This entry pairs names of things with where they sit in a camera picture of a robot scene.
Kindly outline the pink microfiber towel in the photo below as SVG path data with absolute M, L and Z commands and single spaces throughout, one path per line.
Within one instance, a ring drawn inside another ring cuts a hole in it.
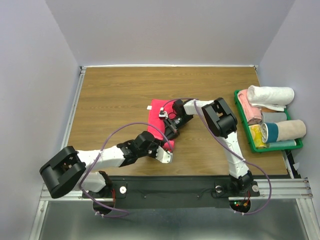
M 147 108 L 147 110 L 149 110 L 149 114 L 148 114 L 148 123 L 151 125 L 154 125 L 155 127 L 157 127 L 162 133 L 165 133 L 165 124 L 163 122 L 163 120 L 161 120 L 159 118 L 159 113 L 160 113 L 160 108 L 167 102 L 168 100 L 161 100 L 161 99 L 152 99 L 150 106 L 151 108 Z M 173 113 L 173 101 L 167 103 L 164 106 L 164 110 L 170 114 Z M 159 140 L 164 140 L 163 136 L 153 127 L 148 126 L 147 127 L 147 131 L 150 132 L 151 134 L 153 134 L 153 136 L 156 139 Z M 172 146 L 172 149 L 174 149 L 175 146 L 175 141 L 174 140 L 170 140 L 169 141 L 170 145 Z M 166 150 L 172 150 L 169 146 L 169 144 L 164 140 L 164 149 Z

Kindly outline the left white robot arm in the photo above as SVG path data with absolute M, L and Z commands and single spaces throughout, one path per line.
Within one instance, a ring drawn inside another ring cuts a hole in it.
M 173 157 L 163 148 L 161 140 L 143 131 L 135 139 L 103 150 L 75 150 L 73 146 L 66 146 L 45 163 L 39 173 L 53 199 L 80 188 L 106 197 L 111 193 L 111 181 L 102 170 L 132 165 L 146 156 L 163 164 L 170 163 Z

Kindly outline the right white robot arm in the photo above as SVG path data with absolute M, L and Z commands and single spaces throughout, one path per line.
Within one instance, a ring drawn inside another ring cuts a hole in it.
M 238 120 L 223 98 L 208 101 L 196 98 L 169 100 L 160 107 L 158 117 L 164 121 L 165 136 L 174 139 L 179 134 L 179 128 L 194 115 L 200 117 L 209 133 L 224 148 L 231 192 L 235 195 L 246 193 L 254 179 L 238 142 Z

